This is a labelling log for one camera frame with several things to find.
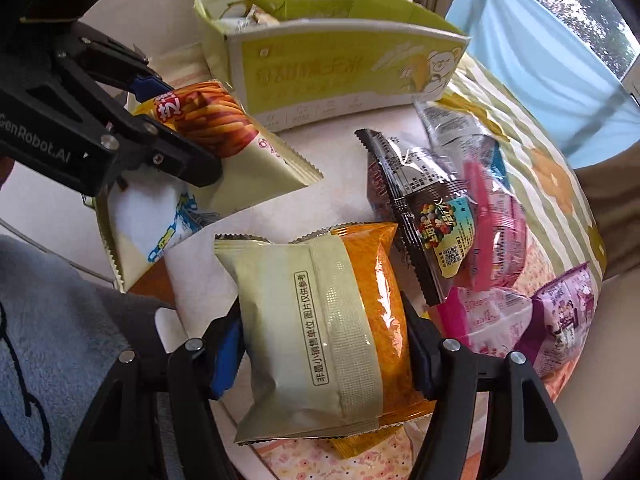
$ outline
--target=cartoon bear illustration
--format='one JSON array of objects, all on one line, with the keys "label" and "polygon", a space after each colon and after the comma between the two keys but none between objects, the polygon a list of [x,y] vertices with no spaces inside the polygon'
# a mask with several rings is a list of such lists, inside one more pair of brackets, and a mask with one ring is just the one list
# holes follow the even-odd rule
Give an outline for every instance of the cartoon bear illustration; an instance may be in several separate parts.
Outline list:
[{"label": "cartoon bear illustration", "polygon": [[427,59],[429,60],[429,82],[424,86],[422,92],[437,93],[444,90],[447,84],[447,77],[456,67],[456,63],[460,58],[462,49],[454,48],[451,52],[431,52]]},{"label": "cartoon bear illustration", "polygon": [[454,48],[451,52],[432,51],[428,56],[417,54],[411,56],[403,68],[400,78],[410,78],[407,89],[411,92],[439,93],[447,83],[447,77],[456,67],[462,49]]}]

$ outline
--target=tree foliage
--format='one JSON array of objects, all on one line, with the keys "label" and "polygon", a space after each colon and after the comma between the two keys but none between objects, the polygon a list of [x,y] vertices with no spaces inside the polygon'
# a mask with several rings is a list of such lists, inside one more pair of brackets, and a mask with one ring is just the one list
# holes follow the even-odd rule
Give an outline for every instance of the tree foliage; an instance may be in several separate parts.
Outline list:
[{"label": "tree foliage", "polygon": [[628,27],[611,0],[537,1],[589,45],[618,78],[623,76],[636,50],[625,34]]}]

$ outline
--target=nutrition label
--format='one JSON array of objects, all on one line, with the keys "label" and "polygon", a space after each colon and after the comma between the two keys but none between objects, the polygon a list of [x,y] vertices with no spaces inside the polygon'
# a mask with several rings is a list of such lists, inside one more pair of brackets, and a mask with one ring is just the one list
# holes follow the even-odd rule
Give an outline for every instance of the nutrition label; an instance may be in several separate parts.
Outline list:
[{"label": "nutrition label", "polygon": [[306,357],[309,362],[309,371],[314,386],[329,384],[329,374],[326,369],[322,339],[318,330],[318,318],[316,306],[311,296],[309,275],[306,270],[300,270],[293,274],[293,280],[298,296],[300,308],[300,322],[302,333],[306,343]]},{"label": "nutrition label", "polygon": [[447,171],[434,162],[433,154],[426,148],[412,146],[398,137],[382,135],[376,135],[374,142],[380,145],[384,158],[404,195],[435,182],[452,180]]}]

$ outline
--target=snack bag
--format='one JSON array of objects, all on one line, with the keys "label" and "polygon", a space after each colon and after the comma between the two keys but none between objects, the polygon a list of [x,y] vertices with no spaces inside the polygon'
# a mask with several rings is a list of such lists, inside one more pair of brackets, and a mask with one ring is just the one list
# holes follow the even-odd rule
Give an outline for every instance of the snack bag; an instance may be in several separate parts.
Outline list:
[{"label": "snack bag", "polygon": [[369,201],[398,222],[402,244],[428,305],[447,298],[474,241],[466,182],[451,161],[409,136],[372,130],[356,135],[369,150]]},{"label": "snack bag", "polygon": [[510,288],[484,292],[454,287],[436,307],[446,337],[479,354],[505,357],[531,321],[531,299]]},{"label": "snack bag", "polygon": [[547,283],[533,297],[531,324],[516,350],[543,377],[578,356],[593,319],[593,282],[587,263]]},{"label": "snack bag", "polygon": [[390,222],[292,244],[217,238],[238,284],[254,405],[236,442],[374,431],[433,411],[414,389]]},{"label": "snack bag", "polygon": [[513,286],[527,256],[527,221],[518,199],[474,160],[464,162],[474,200],[476,236],[456,276],[456,285],[472,290]]},{"label": "snack bag", "polygon": [[165,250],[242,209],[318,182],[322,174],[244,113],[217,81],[142,103],[148,114],[217,155],[223,174],[195,187],[148,166],[122,174],[97,202],[98,225],[119,288],[128,290]]},{"label": "snack bag", "polygon": [[222,14],[218,20],[219,28],[226,34],[234,34],[245,28],[274,27],[280,22],[257,5],[241,2],[233,4]]},{"label": "snack bag", "polygon": [[439,155],[448,156],[461,178],[467,178],[464,162],[475,160],[505,189],[510,189],[500,145],[492,133],[507,142],[509,139],[502,133],[498,124],[486,119],[491,126],[489,131],[475,115],[451,110],[433,102],[414,100],[414,107],[427,132],[431,149]]}]

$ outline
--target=pink wrapper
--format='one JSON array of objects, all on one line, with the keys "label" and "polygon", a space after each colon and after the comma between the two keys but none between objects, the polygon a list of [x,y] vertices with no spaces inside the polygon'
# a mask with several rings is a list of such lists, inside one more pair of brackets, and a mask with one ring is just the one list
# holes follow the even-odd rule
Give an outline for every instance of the pink wrapper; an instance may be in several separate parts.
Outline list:
[{"label": "pink wrapper", "polygon": [[527,222],[515,196],[481,164],[465,161],[470,197],[476,202],[476,236],[456,285],[471,290],[513,286],[527,255]]},{"label": "pink wrapper", "polygon": [[472,351],[504,357],[531,321],[531,300],[505,287],[484,292],[454,287],[436,307],[442,330]]},{"label": "pink wrapper", "polygon": [[588,264],[547,283],[533,297],[531,324],[516,345],[542,377],[578,356],[593,318]]}]

